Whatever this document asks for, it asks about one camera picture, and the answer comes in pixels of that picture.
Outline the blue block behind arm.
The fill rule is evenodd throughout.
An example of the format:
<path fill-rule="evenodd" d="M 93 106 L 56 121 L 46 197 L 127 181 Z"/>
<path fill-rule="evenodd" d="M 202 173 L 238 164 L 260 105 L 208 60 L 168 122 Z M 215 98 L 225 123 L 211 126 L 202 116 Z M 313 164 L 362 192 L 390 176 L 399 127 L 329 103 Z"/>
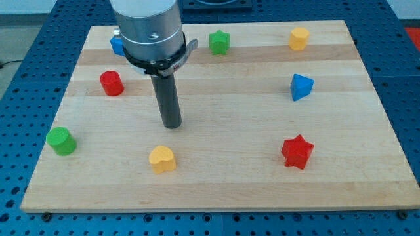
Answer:
<path fill-rule="evenodd" d="M 118 37 L 112 37 L 110 39 L 110 44 L 112 46 L 112 50 L 116 55 L 125 56 L 123 50 L 123 41 Z"/>

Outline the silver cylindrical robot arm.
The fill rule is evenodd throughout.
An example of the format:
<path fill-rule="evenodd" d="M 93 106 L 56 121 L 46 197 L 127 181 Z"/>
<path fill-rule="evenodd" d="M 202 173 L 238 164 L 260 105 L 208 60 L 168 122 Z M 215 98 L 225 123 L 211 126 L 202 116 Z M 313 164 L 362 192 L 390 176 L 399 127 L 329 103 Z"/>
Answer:
<path fill-rule="evenodd" d="M 184 46 L 177 0 L 111 0 L 125 55 L 161 61 Z"/>

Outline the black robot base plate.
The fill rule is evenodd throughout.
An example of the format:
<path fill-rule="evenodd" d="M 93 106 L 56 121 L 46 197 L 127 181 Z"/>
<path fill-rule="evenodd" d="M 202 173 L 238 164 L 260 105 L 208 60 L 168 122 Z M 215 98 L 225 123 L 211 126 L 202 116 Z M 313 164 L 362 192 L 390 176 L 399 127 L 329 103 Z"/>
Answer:
<path fill-rule="evenodd" d="M 249 10 L 254 0 L 181 0 L 183 10 Z"/>

